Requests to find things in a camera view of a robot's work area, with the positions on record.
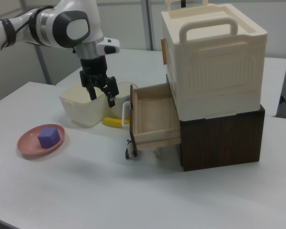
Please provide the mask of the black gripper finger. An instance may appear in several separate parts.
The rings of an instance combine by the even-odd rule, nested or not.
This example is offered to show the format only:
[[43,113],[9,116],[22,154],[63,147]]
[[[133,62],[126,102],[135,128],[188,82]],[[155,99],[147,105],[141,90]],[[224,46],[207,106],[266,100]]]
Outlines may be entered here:
[[118,85],[114,76],[106,77],[105,85],[101,87],[101,91],[106,95],[108,106],[115,106],[115,97],[119,94]]
[[92,101],[97,98],[94,84],[90,78],[87,78],[86,76],[82,77],[82,87],[86,88]]

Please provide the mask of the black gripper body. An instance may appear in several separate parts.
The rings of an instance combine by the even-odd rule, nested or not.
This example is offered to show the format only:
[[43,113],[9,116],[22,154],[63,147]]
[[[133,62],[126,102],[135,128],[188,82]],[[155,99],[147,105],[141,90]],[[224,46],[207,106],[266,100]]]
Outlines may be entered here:
[[82,65],[82,71],[80,71],[80,77],[83,87],[87,87],[89,81],[96,87],[106,86],[106,71],[107,62],[104,55],[96,57],[94,59],[80,59]]

